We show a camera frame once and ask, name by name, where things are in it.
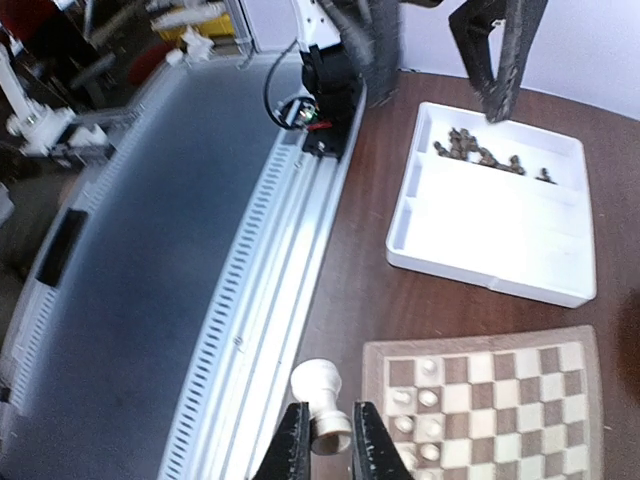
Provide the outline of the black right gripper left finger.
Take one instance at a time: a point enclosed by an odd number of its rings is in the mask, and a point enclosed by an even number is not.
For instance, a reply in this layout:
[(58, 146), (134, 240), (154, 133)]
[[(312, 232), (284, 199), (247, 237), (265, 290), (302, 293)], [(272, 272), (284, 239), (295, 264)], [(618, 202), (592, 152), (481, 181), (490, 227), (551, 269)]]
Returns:
[(311, 478), (311, 414), (307, 402), (287, 406), (253, 480)]

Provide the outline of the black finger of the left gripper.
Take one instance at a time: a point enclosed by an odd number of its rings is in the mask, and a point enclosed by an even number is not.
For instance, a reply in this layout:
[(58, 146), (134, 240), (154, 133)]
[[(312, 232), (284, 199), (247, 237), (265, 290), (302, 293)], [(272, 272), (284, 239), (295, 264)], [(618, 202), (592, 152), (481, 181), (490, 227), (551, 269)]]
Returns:
[(464, 1), (449, 16), (449, 27), (471, 86), (485, 114), (491, 109), (495, 76), (492, 69), (489, 35), (500, 18), (500, 2)]

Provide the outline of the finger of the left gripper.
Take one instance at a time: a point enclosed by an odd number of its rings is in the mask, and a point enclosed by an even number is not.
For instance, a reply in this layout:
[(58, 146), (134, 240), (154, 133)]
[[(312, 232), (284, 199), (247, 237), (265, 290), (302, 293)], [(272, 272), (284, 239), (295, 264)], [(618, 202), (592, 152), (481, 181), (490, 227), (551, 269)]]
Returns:
[(495, 20), (504, 21), (497, 77), (486, 98), (490, 123), (509, 120), (515, 108), (534, 38), (547, 0), (500, 1)]

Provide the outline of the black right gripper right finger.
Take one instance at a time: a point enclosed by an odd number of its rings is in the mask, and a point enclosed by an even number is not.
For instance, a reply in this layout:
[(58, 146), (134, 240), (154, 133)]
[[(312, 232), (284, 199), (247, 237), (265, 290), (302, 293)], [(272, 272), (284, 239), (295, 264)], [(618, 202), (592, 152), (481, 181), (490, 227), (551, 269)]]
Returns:
[(351, 470), (357, 480), (412, 479), (372, 402), (353, 406)]

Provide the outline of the white chess pawn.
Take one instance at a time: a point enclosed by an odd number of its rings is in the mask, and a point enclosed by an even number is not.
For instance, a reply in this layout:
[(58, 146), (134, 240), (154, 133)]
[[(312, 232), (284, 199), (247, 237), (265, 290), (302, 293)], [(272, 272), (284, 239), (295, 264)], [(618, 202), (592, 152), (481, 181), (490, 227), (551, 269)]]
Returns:
[(437, 438), (441, 433), (441, 425), (437, 420), (428, 419), (422, 423), (421, 432), (429, 438)]
[(422, 372), (425, 376), (434, 376), (437, 374), (437, 363), (432, 359), (426, 359), (421, 364)]
[(430, 408), (438, 404), (438, 395), (431, 390), (422, 390), (419, 392), (418, 400), (421, 405)]
[(436, 462), (440, 459), (440, 449), (435, 444), (423, 444), (420, 447), (420, 454), (428, 462)]

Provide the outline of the white chess knight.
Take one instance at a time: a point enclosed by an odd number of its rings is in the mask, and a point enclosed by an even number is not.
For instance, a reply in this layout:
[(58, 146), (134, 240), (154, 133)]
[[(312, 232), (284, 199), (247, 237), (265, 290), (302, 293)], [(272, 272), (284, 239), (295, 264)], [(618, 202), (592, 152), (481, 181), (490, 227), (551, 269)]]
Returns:
[(396, 390), (393, 393), (393, 401), (396, 404), (409, 405), (412, 401), (412, 395), (407, 391)]

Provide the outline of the white chess king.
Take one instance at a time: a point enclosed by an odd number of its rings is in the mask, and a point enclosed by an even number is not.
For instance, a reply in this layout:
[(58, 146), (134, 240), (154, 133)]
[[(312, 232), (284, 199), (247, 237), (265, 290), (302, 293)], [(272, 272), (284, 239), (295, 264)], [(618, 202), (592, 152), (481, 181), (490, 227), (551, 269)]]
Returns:
[(407, 449), (402, 449), (399, 454), (406, 469), (409, 472), (413, 472), (417, 466), (417, 458), (414, 452)]

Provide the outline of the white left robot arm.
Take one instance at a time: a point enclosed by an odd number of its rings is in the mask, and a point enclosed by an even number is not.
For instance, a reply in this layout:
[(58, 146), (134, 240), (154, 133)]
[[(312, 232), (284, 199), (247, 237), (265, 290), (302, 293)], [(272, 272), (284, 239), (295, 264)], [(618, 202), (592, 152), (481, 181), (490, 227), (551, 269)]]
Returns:
[[(303, 150), (320, 158), (346, 156), (361, 100), (386, 102), (397, 81), (400, 15), (396, 1), (296, 1), (303, 85), (319, 109), (318, 119), (299, 124), (274, 116), (286, 130), (308, 133)], [(544, 1), (465, 1), (448, 17), (449, 28), (480, 100), (485, 118), (499, 123), (512, 115)], [(337, 367), (311, 359), (292, 372), (294, 402), (287, 406), (257, 479), (308, 479), (312, 455), (352, 448), (355, 479), (408, 479), (376, 407), (354, 404), (347, 416), (336, 406), (341, 389)]]

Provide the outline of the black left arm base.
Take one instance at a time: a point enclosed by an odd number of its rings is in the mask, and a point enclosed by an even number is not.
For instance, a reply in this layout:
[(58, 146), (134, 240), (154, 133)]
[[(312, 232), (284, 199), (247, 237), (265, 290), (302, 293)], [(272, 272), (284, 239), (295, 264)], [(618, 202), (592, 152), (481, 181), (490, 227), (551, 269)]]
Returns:
[(306, 134), (302, 150), (320, 158), (343, 158), (356, 119), (363, 82), (346, 48), (316, 45), (300, 54), (306, 92), (273, 109), (269, 94), (276, 69), (297, 45), (292, 42), (270, 67), (263, 86), (263, 103), (271, 121), (285, 131)]

